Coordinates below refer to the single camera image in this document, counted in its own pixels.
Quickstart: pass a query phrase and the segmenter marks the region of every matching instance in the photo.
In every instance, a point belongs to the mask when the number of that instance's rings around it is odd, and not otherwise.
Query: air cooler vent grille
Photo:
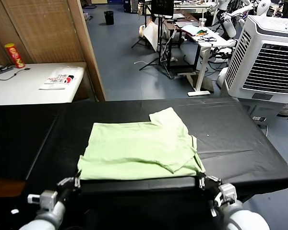
[[[263,44],[243,88],[288,93],[288,47]]]
[[[230,67],[228,68],[228,72],[226,75],[226,83],[228,87],[231,87],[235,79],[239,66],[242,62],[243,56],[245,55],[245,52],[250,42],[251,42],[251,36],[248,34],[248,32],[244,31],[241,40],[239,41],[239,44],[235,50],[235,55],[231,61]]]

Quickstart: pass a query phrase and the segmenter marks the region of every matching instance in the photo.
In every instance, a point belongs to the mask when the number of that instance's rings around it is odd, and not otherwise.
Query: pringles can
[[[14,43],[8,43],[5,45],[6,50],[10,54],[17,68],[25,67],[23,60],[21,59],[20,54],[18,53]]]

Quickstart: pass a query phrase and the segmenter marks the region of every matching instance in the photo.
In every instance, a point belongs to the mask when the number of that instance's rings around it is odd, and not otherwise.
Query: folded shirt
[[[172,108],[149,115],[151,122],[94,123],[78,161],[82,180],[140,180],[204,172],[196,138]]]

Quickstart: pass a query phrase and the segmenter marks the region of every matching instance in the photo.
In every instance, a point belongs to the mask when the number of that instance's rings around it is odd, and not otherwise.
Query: blue floor
[[[107,10],[114,11],[114,25],[105,25],[104,11]],[[139,71],[144,63],[134,64],[141,60],[150,62],[157,57],[144,46],[136,45],[131,49],[138,39],[139,26],[144,24],[143,16],[124,13],[122,5],[98,5],[85,12],[93,16],[87,25],[108,101],[188,98],[187,92],[192,88],[186,79],[170,80],[161,68],[147,67]],[[195,51],[196,45],[186,42],[181,50],[173,49],[173,56],[182,61],[186,55],[192,62]],[[217,75],[216,72],[209,77],[216,80]],[[210,97],[220,94],[215,82],[214,90]],[[288,120],[277,117],[268,127],[267,137],[288,163]],[[260,213],[271,230],[288,230],[288,189],[256,195],[245,203],[245,207]]]

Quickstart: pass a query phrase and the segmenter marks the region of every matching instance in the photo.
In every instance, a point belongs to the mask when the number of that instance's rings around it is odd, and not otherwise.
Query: black trash can
[[[113,25],[114,24],[113,11],[105,11],[105,19],[107,25]]]

